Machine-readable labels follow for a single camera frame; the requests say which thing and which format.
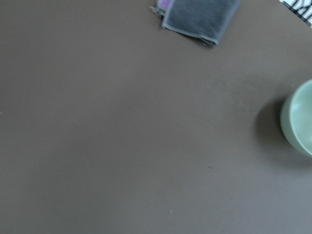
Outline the pink cloth under grey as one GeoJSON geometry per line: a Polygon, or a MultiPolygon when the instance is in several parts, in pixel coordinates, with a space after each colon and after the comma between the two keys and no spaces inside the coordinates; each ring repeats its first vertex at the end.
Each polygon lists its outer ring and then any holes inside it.
{"type": "Polygon", "coordinates": [[[164,16],[172,0],[157,0],[155,5],[150,6],[154,13],[164,16]]]}

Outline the grey folded cloth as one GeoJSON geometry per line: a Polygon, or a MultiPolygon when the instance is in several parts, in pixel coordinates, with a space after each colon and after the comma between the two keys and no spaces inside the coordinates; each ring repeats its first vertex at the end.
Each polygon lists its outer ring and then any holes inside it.
{"type": "Polygon", "coordinates": [[[165,10],[162,27],[218,45],[238,9],[239,0],[172,0],[165,10]]]}

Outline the green bowl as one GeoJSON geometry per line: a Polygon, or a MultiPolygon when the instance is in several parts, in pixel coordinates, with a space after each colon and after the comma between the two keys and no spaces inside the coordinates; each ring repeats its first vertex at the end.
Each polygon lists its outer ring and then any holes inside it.
{"type": "Polygon", "coordinates": [[[300,153],[312,156],[312,81],[301,84],[287,96],[280,113],[286,140],[300,153]]]}

